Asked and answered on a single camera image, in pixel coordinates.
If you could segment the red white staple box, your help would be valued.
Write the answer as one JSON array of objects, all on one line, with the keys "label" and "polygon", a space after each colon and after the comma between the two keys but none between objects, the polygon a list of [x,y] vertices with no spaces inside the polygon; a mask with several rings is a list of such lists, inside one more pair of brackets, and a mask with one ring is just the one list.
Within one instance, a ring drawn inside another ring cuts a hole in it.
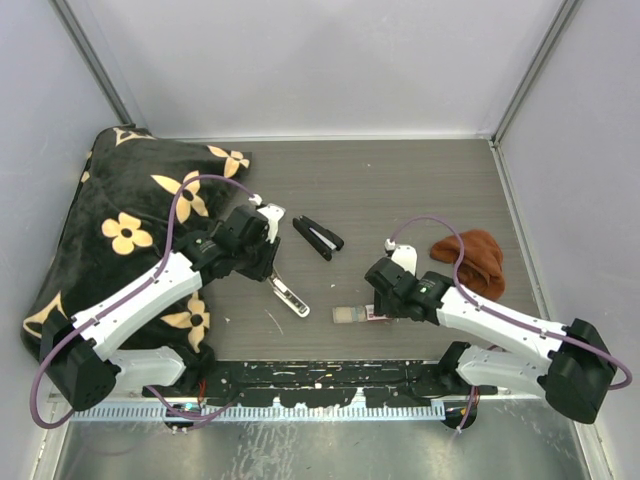
[{"label": "red white staple box", "polygon": [[332,310],[332,318],[335,324],[366,323],[388,320],[388,317],[377,315],[374,305],[362,305],[355,307],[335,307]]}]

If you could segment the black stapler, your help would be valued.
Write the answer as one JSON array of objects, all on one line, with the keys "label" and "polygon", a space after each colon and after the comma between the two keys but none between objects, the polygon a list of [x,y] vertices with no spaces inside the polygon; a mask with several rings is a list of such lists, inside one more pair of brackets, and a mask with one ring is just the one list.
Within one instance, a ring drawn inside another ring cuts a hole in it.
[{"label": "black stapler", "polygon": [[295,217],[292,225],[326,261],[331,261],[333,253],[340,251],[345,245],[340,236],[304,215]]}]

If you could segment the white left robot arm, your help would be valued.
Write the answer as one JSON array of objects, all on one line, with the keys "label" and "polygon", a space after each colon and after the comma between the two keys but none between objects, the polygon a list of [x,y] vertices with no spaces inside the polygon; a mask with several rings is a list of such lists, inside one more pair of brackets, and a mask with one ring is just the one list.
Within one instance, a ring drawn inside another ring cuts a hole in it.
[{"label": "white left robot arm", "polygon": [[167,257],[117,293],[66,320],[53,313],[42,327],[40,365],[75,411],[90,409],[114,391],[167,386],[194,393],[199,370],[176,347],[125,350],[122,345],[177,301],[237,272],[263,282],[273,271],[285,215],[275,204],[241,205],[212,232],[194,231]]}]

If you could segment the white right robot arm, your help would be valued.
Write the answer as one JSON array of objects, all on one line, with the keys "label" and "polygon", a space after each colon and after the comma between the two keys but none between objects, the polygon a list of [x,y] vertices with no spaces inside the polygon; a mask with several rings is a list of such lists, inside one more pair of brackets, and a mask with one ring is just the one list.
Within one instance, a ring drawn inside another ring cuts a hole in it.
[{"label": "white right robot arm", "polygon": [[379,316],[407,318],[471,334],[482,348],[452,343],[437,364],[444,390],[501,387],[542,398],[556,412],[595,422],[618,371],[598,330],[526,315],[485,299],[437,272],[416,274],[417,252],[389,244],[364,278]]}]

